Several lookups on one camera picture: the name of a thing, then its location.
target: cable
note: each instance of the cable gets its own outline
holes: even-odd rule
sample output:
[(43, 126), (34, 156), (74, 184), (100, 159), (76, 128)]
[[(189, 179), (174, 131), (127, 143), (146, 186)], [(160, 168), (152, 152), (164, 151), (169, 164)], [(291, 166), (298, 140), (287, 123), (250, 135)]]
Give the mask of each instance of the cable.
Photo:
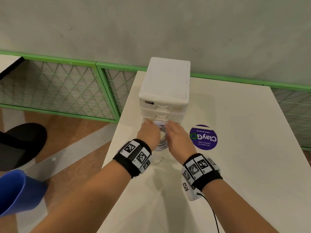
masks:
[(154, 121), (153, 123), (159, 127), (161, 132), (165, 132), (165, 136), (160, 140), (160, 143), (159, 143), (158, 147), (155, 148), (155, 151), (165, 150), (168, 147), (168, 142), (166, 140), (167, 132), (166, 132), (166, 128), (165, 128), (166, 122)]
[[(200, 193), (196, 193), (196, 194), (198, 194), (198, 195), (202, 196), (202, 197), (206, 200), (206, 202), (208, 202), (208, 200), (205, 198), (205, 196), (204, 196), (204, 195), (202, 195), (202, 194), (200, 194)], [(217, 231), (218, 231), (218, 233), (219, 233), (219, 228), (218, 228), (218, 224), (217, 224), (216, 215), (215, 215), (214, 210), (212, 209), (212, 207), (211, 207), (211, 210), (213, 211), (214, 218), (215, 218), (215, 221), (216, 221)]]

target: table surface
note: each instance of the table surface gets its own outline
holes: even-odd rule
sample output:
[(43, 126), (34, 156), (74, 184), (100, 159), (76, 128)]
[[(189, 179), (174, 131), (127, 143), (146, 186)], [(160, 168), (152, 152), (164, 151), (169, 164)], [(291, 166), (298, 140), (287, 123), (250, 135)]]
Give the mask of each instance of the table surface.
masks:
[(0, 73), (17, 61), (20, 56), (0, 54)]
[[(136, 75), (103, 165), (136, 137), (144, 76)], [(215, 161), (228, 184), (278, 231), (310, 231), (311, 168), (269, 87), (191, 78), (182, 126), (189, 132), (198, 124), (210, 126), (218, 144), (197, 151)], [(153, 155), (164, 160), (130, 181), (98, 232), (217, 232), (208, 203), (186, 198), (182, 166), (168, 149)]]

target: black cable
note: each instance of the black cable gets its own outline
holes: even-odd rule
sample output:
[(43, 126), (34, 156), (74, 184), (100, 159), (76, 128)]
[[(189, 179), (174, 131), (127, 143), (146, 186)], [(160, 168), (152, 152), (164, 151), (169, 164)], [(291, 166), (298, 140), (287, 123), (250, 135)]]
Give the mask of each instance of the black cable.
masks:
[[(200, 195), (200, 196), (202, 196), (202, 197), (206, 200), (206, 202), (208, 202), (208, 200), (205, 198), (204, 195), (202, 195), (202, 194), (200, 194), (200, 193), (197, 193), (197, 194)], [(214, 218), (215, 218), (215, 221), (216, 221), (217, 231), (218, 231), (218, 233), (219, 233), (219, 228), (218, 228), (218, 224), (217, 224), (216, 215), (215, 215), (214, 210), (212, 209), (212, 207), (211, 207), (211, 210), (213, 211)]]

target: green logo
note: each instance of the green logo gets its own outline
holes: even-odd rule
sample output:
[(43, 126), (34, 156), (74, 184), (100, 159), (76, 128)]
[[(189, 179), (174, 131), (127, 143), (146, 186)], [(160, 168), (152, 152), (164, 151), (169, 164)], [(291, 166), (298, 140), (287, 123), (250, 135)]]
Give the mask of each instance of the green logo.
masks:
[(193, 140), (196, 139), (196, 138), (197, 138), (196, 133), (191, 133), (191, 134), (190, 134), (190, 138), (193, 139)]

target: hand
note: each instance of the hand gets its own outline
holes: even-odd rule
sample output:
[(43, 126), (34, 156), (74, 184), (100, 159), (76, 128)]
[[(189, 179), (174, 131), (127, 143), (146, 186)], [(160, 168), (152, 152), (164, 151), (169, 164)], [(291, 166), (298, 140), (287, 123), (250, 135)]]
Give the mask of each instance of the hand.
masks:
[(151, 151), (153, 151), (157, 148), (161, 140), (160, 129), (152, 121), (146, 119), (138, 131), (136, 138), (146, 142)]
[(183, 165), (191, 155), (197, 153), (194, 144), (185, 129), (178, 123), (168, 121), (165, 127), (167, 132), (166, 139), (169, 143), (169, 152)]

